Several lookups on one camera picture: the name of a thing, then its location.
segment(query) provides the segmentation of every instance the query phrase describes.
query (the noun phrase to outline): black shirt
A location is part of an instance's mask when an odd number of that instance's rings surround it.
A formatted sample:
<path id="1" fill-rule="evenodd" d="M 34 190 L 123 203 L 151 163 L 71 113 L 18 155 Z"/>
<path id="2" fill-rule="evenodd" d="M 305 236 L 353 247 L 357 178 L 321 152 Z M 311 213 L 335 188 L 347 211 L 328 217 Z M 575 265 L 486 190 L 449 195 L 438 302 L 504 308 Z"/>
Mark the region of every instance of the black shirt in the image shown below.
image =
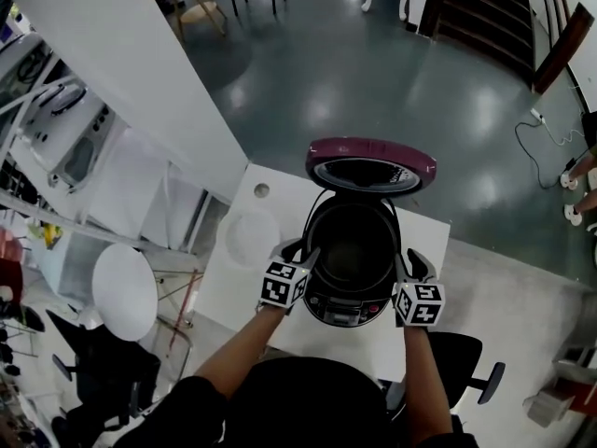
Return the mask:
<path id="1" fill-rule="evenodd" d="M 322 358 L 258 363 L 230 401 L 200 377 L 178 383 L 115 448 L 325 446 L 396 447 L 385 398 L 366 375 Z M 477 447 L 468 434 L 431 438 L 419 448 Z"/>

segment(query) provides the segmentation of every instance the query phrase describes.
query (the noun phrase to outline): white table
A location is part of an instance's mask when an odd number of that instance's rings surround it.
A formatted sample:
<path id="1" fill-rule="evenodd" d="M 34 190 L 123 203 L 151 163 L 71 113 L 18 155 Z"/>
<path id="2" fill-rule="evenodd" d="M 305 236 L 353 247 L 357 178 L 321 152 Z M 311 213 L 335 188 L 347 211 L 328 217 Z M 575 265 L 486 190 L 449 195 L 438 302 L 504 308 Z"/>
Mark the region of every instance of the white table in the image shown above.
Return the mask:
<path id="1" fill-rule="evenodd" d="M 143 254 L 112 244 L 95 263 L 91 287 L 95 308 L 114 335 L 136 342 L 148 334 L 158 316 L 158 287 Z"/>
<path id="2" fill-rule="evenodd" d="M 260 183 L 270 188 L 265 198 L 254 193 Z M 250 206 L 268 210 L 280 225 L 283 240 L 300 237 L 321 190 L 309 179 L 250 164 L 230 210 Z M 396 211 L 403 252 L 406 254 L 409 247 L 420 251 L 439 274 L 450 226 L 399 208 Z M 261 272 L 231 266 L 222 248 L 216 245 L 195 300 L 195 311 L 239 330 L 255 314 L 261 283 Z M 406 370 L 402 330 L 396 328 L 395 312 L 390 306 L 365 326 L 347 329 L 320 322 L 301 301 L 275 331 L 270 345 L 295 355 L 341 361 L 384 380 L 400 381 Z"/>

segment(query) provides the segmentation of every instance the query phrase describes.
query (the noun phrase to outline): person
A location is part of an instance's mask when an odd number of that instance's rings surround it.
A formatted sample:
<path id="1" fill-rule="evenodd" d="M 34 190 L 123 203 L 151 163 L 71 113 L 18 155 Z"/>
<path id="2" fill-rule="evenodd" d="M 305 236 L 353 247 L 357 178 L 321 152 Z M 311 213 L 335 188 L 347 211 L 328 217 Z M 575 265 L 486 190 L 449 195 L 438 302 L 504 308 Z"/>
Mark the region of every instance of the person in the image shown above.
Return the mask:
<path id="1" fill-rule="evenodd" d="M 264 305 L 115 448 L 396 447 L 385 398 L 357 369 L 314 357 L 258 362 L 284 317 L 285 309 Z M 426 331 L 406 327 L 404 339 L 409 446 L 477 447 L 472 435 L 452 431 Z"/>
<path id="2" fill-rule="evenodd" d="M 597 145 L 590 149 L 587 155 L 573 170 L 562 173 L 560 184 L 563 188 L 575 190 L 578 187 L 578 178 L 587 174 L 591 169 L 597 168 Z M 592 190 L 579 203 L 565 204 L 563 214 L 573 226 L 579 226 L 583 213 L 597 207 L 597 189 Z"/>

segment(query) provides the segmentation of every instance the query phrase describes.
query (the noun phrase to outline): round hole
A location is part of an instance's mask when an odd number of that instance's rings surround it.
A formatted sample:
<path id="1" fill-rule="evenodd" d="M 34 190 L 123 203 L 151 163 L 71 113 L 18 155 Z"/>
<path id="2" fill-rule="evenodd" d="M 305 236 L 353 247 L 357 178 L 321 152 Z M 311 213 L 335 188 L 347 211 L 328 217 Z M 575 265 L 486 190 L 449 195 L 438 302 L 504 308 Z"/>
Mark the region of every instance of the round hole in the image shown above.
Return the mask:
<path id="1" fill-rule="evenodd" d="M 253 191 L 258 198 L 264 198 L 270 194 L 270 187 L 267 184 L 259 183 Z"/>

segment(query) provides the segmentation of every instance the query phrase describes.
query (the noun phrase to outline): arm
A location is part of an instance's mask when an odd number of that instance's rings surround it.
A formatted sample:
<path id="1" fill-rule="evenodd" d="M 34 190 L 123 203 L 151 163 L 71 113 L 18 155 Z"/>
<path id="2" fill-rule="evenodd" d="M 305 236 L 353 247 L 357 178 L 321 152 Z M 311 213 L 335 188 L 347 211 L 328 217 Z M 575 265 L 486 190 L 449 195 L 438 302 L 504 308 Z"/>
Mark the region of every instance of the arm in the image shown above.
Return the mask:
<path id="1" fill-rule="evenodd" d="M 451 414 L 427 334 L 422 329 L 405 327 L 404 342 L 410 439 L 416 446 L 433 436 L 452 433 Z"/>
<path id="2" fill-rule="evenodd" d="M 257 362 L 285 312 L 286 309 L 265 305 L 199 367 L 195 376 L 209 380 L 219 393 L 230 399 Z"/>

